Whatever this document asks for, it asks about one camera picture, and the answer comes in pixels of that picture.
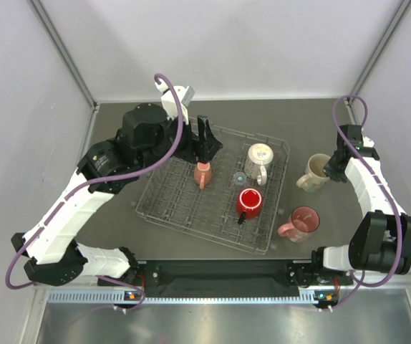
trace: pink mug handle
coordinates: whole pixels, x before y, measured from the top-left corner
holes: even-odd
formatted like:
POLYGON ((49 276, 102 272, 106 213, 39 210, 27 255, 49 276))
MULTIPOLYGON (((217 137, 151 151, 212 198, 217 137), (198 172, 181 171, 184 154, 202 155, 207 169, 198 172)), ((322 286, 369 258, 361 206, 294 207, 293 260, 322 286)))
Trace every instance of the pink mug handle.
POLYGON ((290 229, 294 229, 294 225, 291 222, 288 224, 282 224, 279 229, 277 229, 277 233, 279 233, 281 237, 286 237, 286 232, 290 229))
POLYGON ((204 189, 204 186, 206 186, 206 173, 202 172, 200 174, 199 188, 202 190, 204 189))

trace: brown mug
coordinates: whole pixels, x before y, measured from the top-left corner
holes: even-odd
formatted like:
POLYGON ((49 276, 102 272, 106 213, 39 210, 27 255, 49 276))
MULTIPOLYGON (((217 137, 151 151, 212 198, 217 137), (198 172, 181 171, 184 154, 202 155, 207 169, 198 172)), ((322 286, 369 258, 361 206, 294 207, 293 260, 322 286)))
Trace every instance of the brown mug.
POLYGON ((212 179, 211 163, 198 163, 194 169, 194 179, 202 190, 212 179))

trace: rack wire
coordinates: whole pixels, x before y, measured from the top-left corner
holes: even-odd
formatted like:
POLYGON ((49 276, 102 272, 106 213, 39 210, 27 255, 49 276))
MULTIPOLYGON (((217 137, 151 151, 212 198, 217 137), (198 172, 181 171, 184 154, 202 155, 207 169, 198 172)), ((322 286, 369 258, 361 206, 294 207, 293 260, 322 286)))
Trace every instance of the rack wire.
MULTIPOLYGON (((197 132, 196 122, 190 121, 197 132)), ((223 144, 211 161, 211 182, 200 190, 193 177, 195 165, 171 158, 153 171, 135 210, 151 223, 245 252, 265 254, 279 207, 289 146, 279 138, 211 127, 223 144), (269 145, 274 159, 266 185, 259 186, 247 179, 247 186, 262 193, 263 208, 257 218, 239 225, 236 211, 239 190, 233 187, 232 178, 236 172, 243 171, 248 149, 255 143, 269 145)))

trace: gray tabletop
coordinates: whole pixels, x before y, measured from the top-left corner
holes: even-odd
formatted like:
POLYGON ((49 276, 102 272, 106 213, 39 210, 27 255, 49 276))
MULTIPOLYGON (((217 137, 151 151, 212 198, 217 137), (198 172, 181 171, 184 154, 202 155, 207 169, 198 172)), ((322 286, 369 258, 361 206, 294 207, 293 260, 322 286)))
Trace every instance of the gray tabletop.
MULTIPOLYGON (((106 203, 84 226, 78 240, 92 247, 124 246, 138 259, 268 259, 309 258, 321 246, 348 244, 362 215, 350 183, 328 182, 317 193, 296 187, 309 157, 331 155, 336 148, 332 122, 333 99, 322 100, 222 100, 192 102, 189 116, 207 115, 215 125, 246 133, 283 138, 290 146, 289 165, 274 226, 272 248, 265 255, 253 255, 203 239, 188 236, 141 219, 132 206, 148 179, 131 183, 106 203), (310 206, 320 216, 320 227, 307 242, 295 244, 278 237, 276 229, 297 206, 310 206)), ((91 142, 115 136, 122 116, 136 104, 104 104, 95 121, 91 142)), ((349 123, 345 106, 338 110, 340 123, 349 123)))

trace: reflective metal surface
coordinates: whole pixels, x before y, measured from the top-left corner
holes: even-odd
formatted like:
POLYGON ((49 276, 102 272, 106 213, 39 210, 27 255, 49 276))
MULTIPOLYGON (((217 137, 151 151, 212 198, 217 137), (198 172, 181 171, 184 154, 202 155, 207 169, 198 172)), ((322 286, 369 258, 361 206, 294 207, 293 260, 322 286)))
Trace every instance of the reflective metal surface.
POLYGON ((301 305, 147 305, 126 315, 100 306, 87 313, 93 307, 48 304, 37 343, 411 344, 404 290, 363 290, 333 313, 301 305))

